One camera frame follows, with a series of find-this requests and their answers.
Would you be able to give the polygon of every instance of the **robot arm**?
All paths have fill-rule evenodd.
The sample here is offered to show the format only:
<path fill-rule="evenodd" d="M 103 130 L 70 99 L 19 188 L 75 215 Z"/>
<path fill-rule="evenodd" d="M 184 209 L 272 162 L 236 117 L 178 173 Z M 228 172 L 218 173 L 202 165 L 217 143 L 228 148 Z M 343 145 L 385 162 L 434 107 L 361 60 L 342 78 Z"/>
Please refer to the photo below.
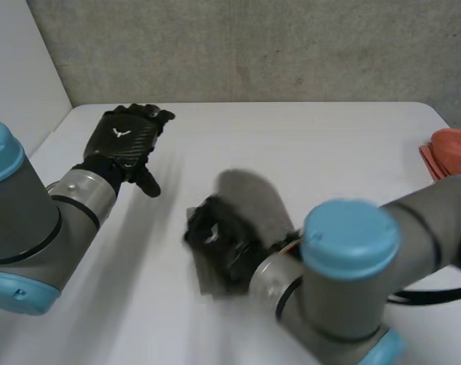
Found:
<path fill-rule="evenodd" d="M 250 292 L 321 363 L 393 364 L 405 344 L 381 322 L 389 295 L 446 265 L 461 268 L 461 176 L 381 208 L 323 203 L 305 220 L 300 250 L 303 264 L 289 255 L 269 256 Z M 452 300 L 461 289 L 448 291 L 441 293 Z"/>
<path fill-rule="evenodd" d="M 109 216 L 123 182 L 155 197 L 146 170 L 164 124 L 174 114 L 131 105 L 104 113 L 84 152 L 49 191 L 0 123 L 0 308 L 46 313 Z"/>

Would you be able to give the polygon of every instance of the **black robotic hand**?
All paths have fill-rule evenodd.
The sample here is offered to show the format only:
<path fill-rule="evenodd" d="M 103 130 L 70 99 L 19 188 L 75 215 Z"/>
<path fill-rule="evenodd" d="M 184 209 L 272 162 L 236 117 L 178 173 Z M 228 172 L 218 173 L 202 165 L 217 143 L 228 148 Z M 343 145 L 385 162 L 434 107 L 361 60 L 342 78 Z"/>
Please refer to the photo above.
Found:
<path fill-rule="evenodd" d="M 83 168 L 97 170 L 94 172 L 103 174 L 113 186 L 114 181 L 116 185 L 118 180 L 119 185 L 127 181 L 136 183 L 148 196 L 160 195 L 160 186 L 145 165 L 164 125 L 174 117 L 151 104 L 118 106 L 105 112 L 85 148 Z"/>

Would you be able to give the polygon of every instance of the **orange towel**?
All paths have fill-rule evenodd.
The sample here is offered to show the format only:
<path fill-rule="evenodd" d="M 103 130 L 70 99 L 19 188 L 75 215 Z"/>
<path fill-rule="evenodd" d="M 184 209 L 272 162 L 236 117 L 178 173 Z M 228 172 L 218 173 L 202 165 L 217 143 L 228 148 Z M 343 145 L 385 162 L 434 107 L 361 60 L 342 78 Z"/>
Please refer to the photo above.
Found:
<path fill-rule="evenodd" d="M 441 129 L 431 143 L 420 147 L 420 155 L 433 180 L 461 173 L 461 129 Z"/>

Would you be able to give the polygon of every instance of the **blue end cap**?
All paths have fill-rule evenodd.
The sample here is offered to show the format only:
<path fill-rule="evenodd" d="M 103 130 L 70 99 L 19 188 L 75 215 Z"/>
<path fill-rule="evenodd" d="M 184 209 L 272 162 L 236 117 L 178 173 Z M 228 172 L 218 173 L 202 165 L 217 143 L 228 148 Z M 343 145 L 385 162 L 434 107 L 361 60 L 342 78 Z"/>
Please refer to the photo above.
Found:
<path fill-rule="evenodd" d="M 60 290 L 41 281 L 0 272 L 0 309 L 41 316 L 60 295 Z"/>
<path fill-rule="evenodd" d="M 331 200 L 308 214 L 300 249 L 308 268 L 348 281 L 382 271 L 399 244 L 399 228 L 383 209 L 359 200 Z"/>
<path fill-rule="evenodd" d="M 0 181 L 15 173 L 23 161 L 23 146 L 0 122 Z"/>
<path fill-rule="evenodd" d="M 406 343 L 390 329 L 358 365 L 393 365 L 405 349 Z"/>

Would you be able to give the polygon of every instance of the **white tabletop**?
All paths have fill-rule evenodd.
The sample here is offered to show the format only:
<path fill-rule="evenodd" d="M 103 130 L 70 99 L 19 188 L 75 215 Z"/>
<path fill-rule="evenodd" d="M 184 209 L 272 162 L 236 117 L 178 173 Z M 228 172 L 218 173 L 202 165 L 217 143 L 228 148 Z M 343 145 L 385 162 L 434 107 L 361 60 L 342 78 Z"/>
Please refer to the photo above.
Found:
<path fill-rule="evenodd" d="M 31 159 L 42 181 L 59 179 L 102 113 L 80 106 Z M 267 176 L 296 227 L 326 199 L 381 205 L 431 183 L 418 146 L 445 122 L 420 103 L 175 103 L 150 157 L 163 195 L 125 184 L 116 207 L 55 306 L 42 317 L 0 311 L 0 365 L 266 364 L 317 362 L 248 298 L 201 297 L 182 245 L 185 210 L 231 167 Z M 445 268 L 415 285 L 461 286 Z M 389 306 L 387 322 L 419 363 L 461 365 L 461 301 Z"/>

